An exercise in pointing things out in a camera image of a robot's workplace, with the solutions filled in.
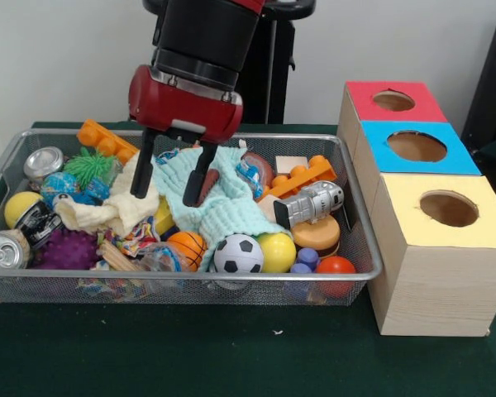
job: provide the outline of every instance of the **orange lego brick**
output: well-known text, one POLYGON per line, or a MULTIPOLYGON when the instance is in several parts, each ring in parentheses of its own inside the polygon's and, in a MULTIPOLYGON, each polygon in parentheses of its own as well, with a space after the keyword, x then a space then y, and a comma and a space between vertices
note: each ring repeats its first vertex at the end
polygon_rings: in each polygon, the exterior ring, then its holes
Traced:
POLYGON ((120 138, 94 120, 87 120, 77 134, 79 142, 95 147, 104 155, 114 155, 125 165, 138 152, 129 142, 120 138))
POLYGON ((272 189, 265 191, 262 197, 267 194, 286 199, 299 193, 302 187, 308 186, 318 180, 333 181, 336 179, 336 172, 332 168, 328 159, 322 155, 315 155, 306 168, 303 165, 297 165, 290 171, 290 177, 280 175, 272 180, 272 189))

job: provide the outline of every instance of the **shape sorter box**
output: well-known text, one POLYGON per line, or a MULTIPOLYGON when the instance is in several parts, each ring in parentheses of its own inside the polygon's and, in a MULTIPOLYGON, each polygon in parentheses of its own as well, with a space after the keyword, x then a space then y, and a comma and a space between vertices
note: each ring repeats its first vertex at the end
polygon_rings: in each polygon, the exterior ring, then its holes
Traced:
POLYGON ((382 174, 370 281, 383 335, 487 334, 496 314, 496 194, 483 176, 382 174))
POLYGON ((424 83, 350 81, 344 88, 338 135, 346 141, 351 159, 360 122, 446 122, 446 118, 424 83))
POLYGON ((380 173, 481 175, 445 122, 362 122, 354 165, 369 213, 380 173))

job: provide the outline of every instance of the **green spiky toy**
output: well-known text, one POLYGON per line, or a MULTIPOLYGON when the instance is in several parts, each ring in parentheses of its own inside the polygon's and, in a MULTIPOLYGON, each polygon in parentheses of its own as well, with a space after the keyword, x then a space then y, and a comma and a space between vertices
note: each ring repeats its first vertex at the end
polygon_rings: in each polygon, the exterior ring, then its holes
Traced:
POLYGON ((81 190, 85 190, 94 178, 105 180, 112 170, 115 156, 105 157, 98 151, 90 154, 85 147, 81 148, 81 154, 75 156, 64 166, 64 170, 75 178, 81 190))

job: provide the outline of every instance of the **cream towel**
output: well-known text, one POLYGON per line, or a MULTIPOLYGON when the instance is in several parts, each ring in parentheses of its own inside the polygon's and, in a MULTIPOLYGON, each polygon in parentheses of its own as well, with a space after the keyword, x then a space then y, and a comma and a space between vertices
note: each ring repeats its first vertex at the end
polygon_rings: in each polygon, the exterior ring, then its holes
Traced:
POLYGON ((101 207, 79 204, 65 198, 55 205, 55 211, 69 230, 83 230, 95 233, 111 228, 117 235, 126 236, 142 219, 154 215, 160 205, 160 196, 150 184, 144 199, 131 194, 131 184, 138 162, 139 153, 132 157, 123 168, 110 189, 110 197, 101 207))

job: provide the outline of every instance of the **washcloth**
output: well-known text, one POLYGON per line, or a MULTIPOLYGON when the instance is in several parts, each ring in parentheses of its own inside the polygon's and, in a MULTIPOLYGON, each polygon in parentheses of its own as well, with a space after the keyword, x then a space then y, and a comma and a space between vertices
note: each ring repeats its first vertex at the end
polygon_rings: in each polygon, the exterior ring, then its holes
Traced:
POLYGON ((219 180, 199 208, 186 207, 182 203, 185 186, 201 153, 202 148, 187 149, 164 165, 153 162, 153 180, 160 195, 167 199, 177 226, 196 232, 206 240, 208 250, 198 271, 207 271, 218 243, 232 234, 289 234, 266 219, 253 199, 250 186, 237 176, 235 168, 246 149, 219 147, 211 164, 211 168, 219 171, 219 180))
POLYGON ((110 197, 101 207, 79 204, 64 198, 55 205, 55 211, 69 230, 95 233, 111 228, 118 236, 127 236, 142 219, 154 215, 160 205, 160 196, 154 184, 147 195, 139 199, 131 194, 131 184, 139 153, 134 155, 116 177, 110 189, 110 197))

